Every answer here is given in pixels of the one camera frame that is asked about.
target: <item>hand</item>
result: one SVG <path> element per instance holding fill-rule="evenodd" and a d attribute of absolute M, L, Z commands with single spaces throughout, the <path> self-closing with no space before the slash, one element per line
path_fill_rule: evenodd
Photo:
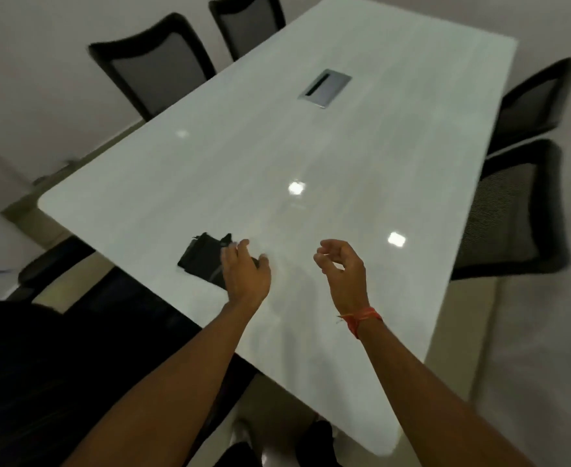
<path fill-rule="evenodd" d="M 320 241 L 313 260 L 327 276 L 331 298 L 340 314 L 352 314 L 369 307 L 365 266 L 350 244 L 337 239 Z M 344 270 L 333 262 L 343 265 Z"/>
<path fill-rule="evenodd" d="M 271 289 L 271 268 L 265 254 L 259 257 L 259 267 L 249 255 L 248 239 L 221 249 L 223 278 L 229 295 L 229 306 L 244 307 L 252 316 Z"/>

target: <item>right hand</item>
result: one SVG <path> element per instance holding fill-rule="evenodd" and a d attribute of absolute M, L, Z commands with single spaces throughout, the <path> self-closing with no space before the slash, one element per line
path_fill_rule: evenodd
<path fill-rule="evenodd" d="M 337 239 L 320 241 L 313 260 L 327 276 L 331 298 L 341 315 L 369 307 L 365 266 L 350 244 Z M 344 266 L 344 270 L 338 269 L 335 263 Z"/>

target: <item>red thread bracelet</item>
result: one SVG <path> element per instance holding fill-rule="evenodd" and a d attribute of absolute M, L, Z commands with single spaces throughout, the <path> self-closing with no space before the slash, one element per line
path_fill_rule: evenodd
<path fill-rule="evenodd" d="M 359 339 L 359 335 L 357 334 L 357 330 L 359 329 L 359 323 L 364 319 L 370 319 L 371 317 L 378 319 L 379 321 L 383 321 L 383 318 L 380 314 L 376 313 L 376 310 L 369 306 L 368 308 L 364 308 L 356 313 L 351 314 L 342 314 L 339 316 L 342 318 L 346 324 L 348 324 L 348 329 L 353 335 Z"/>

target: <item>chair armrest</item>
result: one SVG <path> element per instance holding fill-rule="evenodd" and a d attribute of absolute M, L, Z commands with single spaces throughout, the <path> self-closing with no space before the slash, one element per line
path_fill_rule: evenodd
<path fill-rule="evenodd" d="M 32 301 L 58 277 L 94 252 L 76 236 L 67 238 L 22 269 L 18 275 L 20 288 L 8 299 Z"/>

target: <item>mesh chair back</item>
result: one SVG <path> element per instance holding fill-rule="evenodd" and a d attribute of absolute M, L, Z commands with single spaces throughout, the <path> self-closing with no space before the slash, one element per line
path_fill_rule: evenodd
<path fill-rule="evenodd" d="M 531 76 L 504 96 L 489 154 L 556 128 L 571 90 L 571 58 Z"/>
<path fill-rule="evenodd" d="M 209 6 L 234 61 L 286 25 L 279 0 L 213 0 Z"/>
<path fill-rule="evenodd" d="M 177 13 L 135 36 L 91 44 L 89 53 L 146 121 L 216 74 L 201 41 Z"/>
<path fill-rule="evenodd" d="M 453 280 L 551 273 L 568 265 L 560 158 L 553 142 L 537 140 L 485 162 Z"/>

